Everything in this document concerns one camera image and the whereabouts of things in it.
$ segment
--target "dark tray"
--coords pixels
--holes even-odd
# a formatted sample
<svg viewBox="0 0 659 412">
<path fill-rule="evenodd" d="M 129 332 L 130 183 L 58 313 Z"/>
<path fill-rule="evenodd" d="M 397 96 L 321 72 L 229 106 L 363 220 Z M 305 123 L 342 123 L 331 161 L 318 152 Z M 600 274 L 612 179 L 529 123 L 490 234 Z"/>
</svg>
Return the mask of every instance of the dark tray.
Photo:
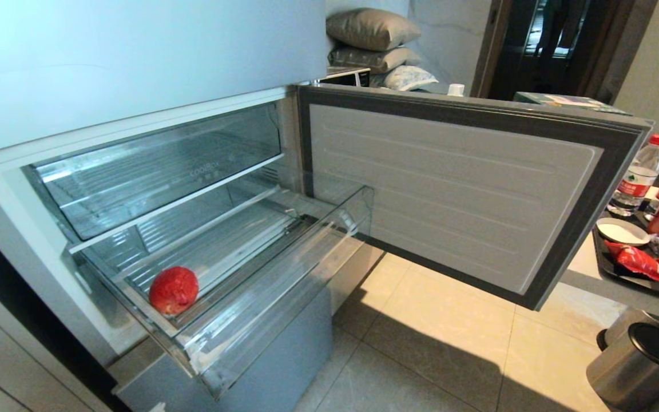
<svg viewBox="0 0 659 412">
<path fill-rule="evenodd" d="M 622 219 L 621 216 L 613 216 L 609 212 L 602 213 L 601 217 L 615 217 Z M 644 215 L 640 211 L 635 212 L 634 216 L 625 218 L 623 220 L 629 221 L 630 223 L 635 224 L 636 226 L 639 226 L 643 229 L 648 226 L 648 221 L 644 219 Z M 614 258 L 612 258 L 612 254 L 609 253 L 609 249 L 606 247 L 606 243 L 604 243 L 605 238 L 601 235 L 601 233 L 599 233 L 599 230 L 596 227 L 594 227 L 593 235 L 594 249 L 596 250 L 597 254 L 597 264 L 599 265 L 599 273 L 601 273 L 602 276 L 607 276 L 610 279 L 613 279 L 615 282 L 619 282 L 620 284 L 623 284 L 632 289 L 648 293 L 648 295 L 659 297 L 659 282 L 653 281 L 647 276 L 636 274 L 626 268 L 623 268 L 622 266 L 619 266 L 619 264 L 616 264 Z M 647 245 L 640 246 L 639 248 L 648 255 L 653 256 L 654 258 L 659 258 L 659 251 L 657 251 L 656 248 L 653 248 L 649 243 Z"/>
</svg>

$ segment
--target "transparent plastic drawer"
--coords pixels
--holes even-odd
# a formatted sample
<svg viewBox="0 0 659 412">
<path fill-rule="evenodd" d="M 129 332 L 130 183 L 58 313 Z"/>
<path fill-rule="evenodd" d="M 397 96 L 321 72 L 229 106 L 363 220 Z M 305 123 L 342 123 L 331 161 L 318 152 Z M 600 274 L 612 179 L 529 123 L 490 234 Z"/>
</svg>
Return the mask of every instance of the transparent plastic drawer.
<svg viewBox="0 0 659 412">
<path fill-rule="evenodd" d="M 299 193 L 308 182 L 321 199 Z M 363 244 L 372 203 L 357 183 L 263 168 L 75 256 L 217 398 Z M 199 294 L 166 316 L 149 287 L 173 266 L 196 274 Z"/>
</svg>

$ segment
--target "beige floor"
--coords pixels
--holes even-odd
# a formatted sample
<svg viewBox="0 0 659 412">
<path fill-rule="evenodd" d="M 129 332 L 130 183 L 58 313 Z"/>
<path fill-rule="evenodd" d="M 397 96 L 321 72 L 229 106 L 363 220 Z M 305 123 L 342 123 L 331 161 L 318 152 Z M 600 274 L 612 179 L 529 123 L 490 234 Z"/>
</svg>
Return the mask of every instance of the beige floor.
<svg viewBox="0 0 659 412">
<path fill-rule="evenodd" d="M 295 412 L 609 412 L 584 371 L 621 310 L 559 284 L 529 311 L 386 255 L 335 315 Z"/>
</svg>

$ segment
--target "open freezer door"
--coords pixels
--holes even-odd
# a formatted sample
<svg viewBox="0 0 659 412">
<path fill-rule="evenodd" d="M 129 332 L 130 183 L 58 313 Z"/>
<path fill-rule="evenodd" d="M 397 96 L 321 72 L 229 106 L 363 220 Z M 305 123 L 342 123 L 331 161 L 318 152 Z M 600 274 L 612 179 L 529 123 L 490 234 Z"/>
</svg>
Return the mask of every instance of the open freezer door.
<svg viewBox="0 0 659 412">
<path fill-rule="evenodd" d="M 414 92 L 298 95 L 304 169 L 376 190 L 369 243 L 526 308 L 546 300 L 652 128 Z"/>
</svg>

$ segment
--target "gray pillow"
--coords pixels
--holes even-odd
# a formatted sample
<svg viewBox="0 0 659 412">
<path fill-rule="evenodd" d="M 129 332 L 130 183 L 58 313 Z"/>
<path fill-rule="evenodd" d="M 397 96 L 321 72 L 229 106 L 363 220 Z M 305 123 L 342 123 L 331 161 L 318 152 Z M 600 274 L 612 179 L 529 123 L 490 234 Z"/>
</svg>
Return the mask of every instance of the gray pillow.
<svg viewBox="0 0 659 412">
<path fill-rule="evenodd" d="M 340 47 L 329 55 L 335 66 L 370 68 L 371 73 L 388 73 L 400 65 L 418 65 L 421 58 L 408 47 L 396 47 L 388 51 L 370 51 L 356 47 Z"/>
<path fill-rule="evenodd" d="M 384 52 L 418 39 L 421 31 L 402 15 L 361 8 L 330 16 L 327 34 L 361 49 Z"/>
</svg>

